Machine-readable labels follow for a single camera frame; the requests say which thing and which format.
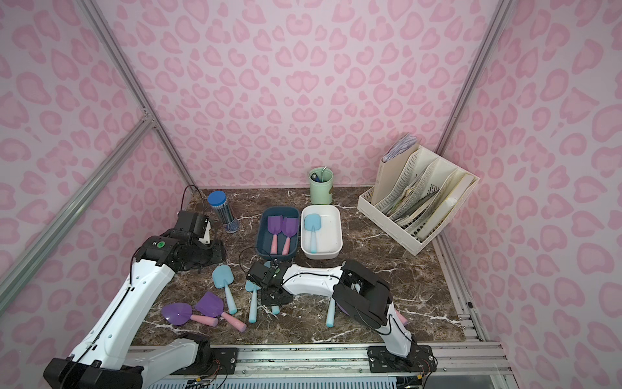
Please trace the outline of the dark teal storage box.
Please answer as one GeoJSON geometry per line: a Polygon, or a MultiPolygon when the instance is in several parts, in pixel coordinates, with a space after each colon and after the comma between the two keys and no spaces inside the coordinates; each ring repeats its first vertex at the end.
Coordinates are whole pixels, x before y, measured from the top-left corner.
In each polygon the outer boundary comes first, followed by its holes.
{"type": "Polygon", "coordinates": [[[255,250],[266,260],[293,261],[299,248],[301,213],[294,207],[269,207],[262,214],[255,250]]]}

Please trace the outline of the white storage box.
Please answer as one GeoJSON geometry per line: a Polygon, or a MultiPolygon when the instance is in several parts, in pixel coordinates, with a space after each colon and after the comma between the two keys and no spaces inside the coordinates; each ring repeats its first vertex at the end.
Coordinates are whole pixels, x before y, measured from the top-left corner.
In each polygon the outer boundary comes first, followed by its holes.
{"type": "Polygon", "coordinates": [[[341,215],[333,205],[311,205],[301,214],[301,249],[308,259],[336,259],[343,248],[341,215]],[[305,217],[317,213],[322,219],[322,228],[317,231],[317,254],[309,253],[309,233],[305,230],[305,217]]]}

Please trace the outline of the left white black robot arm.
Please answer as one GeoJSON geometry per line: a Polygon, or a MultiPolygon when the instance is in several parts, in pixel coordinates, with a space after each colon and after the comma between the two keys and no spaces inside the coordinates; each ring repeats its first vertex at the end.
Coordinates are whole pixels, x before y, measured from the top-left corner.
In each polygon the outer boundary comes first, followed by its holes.
{"type": "Polygon", "coordinates": [[[186,334],[134,363],[132,340],[166,285],[178,272],[220,264],[225,248],[211,236],[207,216],[178,212],[173,228],[151,236],[131,257],[117,295],[66,358],[53,358],[43,377],[52,388],[147,388],[178,371],[210,374],[218,366],[205,336],[186,334]]]}

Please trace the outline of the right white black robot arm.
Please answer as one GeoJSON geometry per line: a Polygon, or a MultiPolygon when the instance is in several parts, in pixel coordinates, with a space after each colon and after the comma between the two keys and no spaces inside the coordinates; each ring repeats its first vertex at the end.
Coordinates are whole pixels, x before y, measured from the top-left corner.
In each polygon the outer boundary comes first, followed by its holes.
{"type": "Polygon", "coordinates": [[[257,262],[246,279],[260,288],[262,304],[283,306],[298,295],[331,298],[335,305],[359,324],[372,329],[386,350],[407,358],[414,340],[398,317],[390,285],[355,260],[339,267],[301,267],[291,262],[266,267],[257,262]]]}

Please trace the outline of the square purple shovel far left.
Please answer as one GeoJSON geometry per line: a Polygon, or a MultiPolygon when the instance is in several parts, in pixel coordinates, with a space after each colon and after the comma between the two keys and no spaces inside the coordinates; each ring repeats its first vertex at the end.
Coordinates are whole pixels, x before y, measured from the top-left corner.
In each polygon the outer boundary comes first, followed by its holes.
{"type": "Polygon", "coordinates": [[[222,317],[238,332],[244,332],[247,325],[231,314],[225,312],[225,305],[222,299],[212,292],[206,292],[202,298],[194,305],[194,308],[204,316],[218,318],[222,317]]]}

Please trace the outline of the blue lid pen tube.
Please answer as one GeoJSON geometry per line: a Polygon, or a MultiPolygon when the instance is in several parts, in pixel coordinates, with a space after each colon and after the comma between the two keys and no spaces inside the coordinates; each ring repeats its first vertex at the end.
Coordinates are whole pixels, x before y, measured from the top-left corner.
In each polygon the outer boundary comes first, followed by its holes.
{"type": "Polygon", "coordinates": [[[236,233],[240,226],[229,205],[228,197],[223,191],[213,191],[207,197],[212,210],[217,215],[227,233],[236,233]]]}

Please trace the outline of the blue shovel right vertical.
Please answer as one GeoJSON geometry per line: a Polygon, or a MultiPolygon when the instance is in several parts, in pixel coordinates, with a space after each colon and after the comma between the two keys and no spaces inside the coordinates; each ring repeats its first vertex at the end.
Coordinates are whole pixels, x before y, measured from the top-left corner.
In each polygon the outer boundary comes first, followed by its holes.
{"type": "Polygon", "coordinates": [[[335,311],[336,311],[336,301],[334,298],[330,299],[328,311],[327,311],[327,319],[326,319],[326,327],[332,328],[335,326],[335,311]]]}

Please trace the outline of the green pen cup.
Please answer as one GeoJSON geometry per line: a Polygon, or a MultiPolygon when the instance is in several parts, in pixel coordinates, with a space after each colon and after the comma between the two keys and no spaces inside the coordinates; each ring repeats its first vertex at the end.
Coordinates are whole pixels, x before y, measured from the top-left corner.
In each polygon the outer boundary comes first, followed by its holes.
{"type": "Polygon", "coordinates": [[[313,205],[330,205],[333,201],[334,174],[327,167],[317,167],[308,173],[310,202],[313,205]]]}

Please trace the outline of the white file organizer rack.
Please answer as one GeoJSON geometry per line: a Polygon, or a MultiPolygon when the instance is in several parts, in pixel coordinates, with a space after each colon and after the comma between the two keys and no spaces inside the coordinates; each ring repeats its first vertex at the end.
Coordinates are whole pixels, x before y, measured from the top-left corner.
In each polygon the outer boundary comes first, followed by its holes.
{"type": "Polygon", "coordinates": [[[411,254],[419,254],[452,221],[479,178],[414,140],[382,157],[375,185],[358,210],[411,254]]]}

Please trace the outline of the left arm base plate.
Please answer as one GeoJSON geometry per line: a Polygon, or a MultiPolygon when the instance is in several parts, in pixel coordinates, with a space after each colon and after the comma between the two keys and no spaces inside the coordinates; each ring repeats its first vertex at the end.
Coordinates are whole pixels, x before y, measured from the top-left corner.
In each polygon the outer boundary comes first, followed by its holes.
{"type": "Polygon", "coordinates": [[[238,348],[211,348],[201,351],[195,362],[172,373],[172,376],[231,375],[235,373],[238,348]]]}

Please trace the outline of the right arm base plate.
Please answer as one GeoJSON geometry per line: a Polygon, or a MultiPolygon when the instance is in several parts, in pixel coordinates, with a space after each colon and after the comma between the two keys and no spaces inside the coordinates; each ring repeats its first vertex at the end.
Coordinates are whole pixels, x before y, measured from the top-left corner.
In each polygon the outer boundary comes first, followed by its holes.
{"type": "Polygon", "coordinates": [[[370,346],[367,356],[372,373],[429,374],[437,371],[437,358],[428,345],[412,344],[404,358],[389,353],[385,346],[370,346]]]}

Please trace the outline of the aluminium frame rail front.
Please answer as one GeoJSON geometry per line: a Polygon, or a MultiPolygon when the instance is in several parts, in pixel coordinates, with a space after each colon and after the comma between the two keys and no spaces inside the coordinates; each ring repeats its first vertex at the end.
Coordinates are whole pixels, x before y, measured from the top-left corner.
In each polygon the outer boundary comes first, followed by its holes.
{"type": "Polygon", "coordinates": [[[489,376],[495,387],[518,386],[510,363],[495,342],[432,342],[437,371],[429,374],[372,373],[367,348],[381,344],[316,343],[304,345],[211,345],[206,340],[180,338],[166,346],[114,346],[106,342],[96,347],[95,359],[104,367],[160,367],[147,382],[157,383],[173,372],[194,363],[201,351],[211,348],[238,348],[236,370],[231,377],[346,377],[387,376],[437,378],[442,375],[489,376]]]}

